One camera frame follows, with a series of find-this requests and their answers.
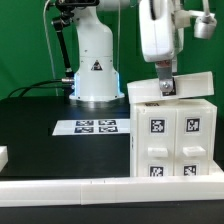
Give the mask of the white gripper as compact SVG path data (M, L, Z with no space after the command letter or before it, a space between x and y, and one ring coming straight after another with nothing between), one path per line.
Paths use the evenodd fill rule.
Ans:
M175 7L174 0L141 0L139 3L143 58L146 62L156 62L162 92L174 89L171 59L182 49L179 30L175 27Z

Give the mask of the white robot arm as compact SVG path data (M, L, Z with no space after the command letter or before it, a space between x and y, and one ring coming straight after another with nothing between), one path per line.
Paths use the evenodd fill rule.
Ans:
M132 2L139 5L143 58L155 64L160 91L169 94L174 90L172 61L183 49L183 29L176 22L182 12L181 0L96 0L94 6L74 9L79 68L73 74L72 102L112 104L124 98L120 75L113 65L113 34L97 13L121 10Z

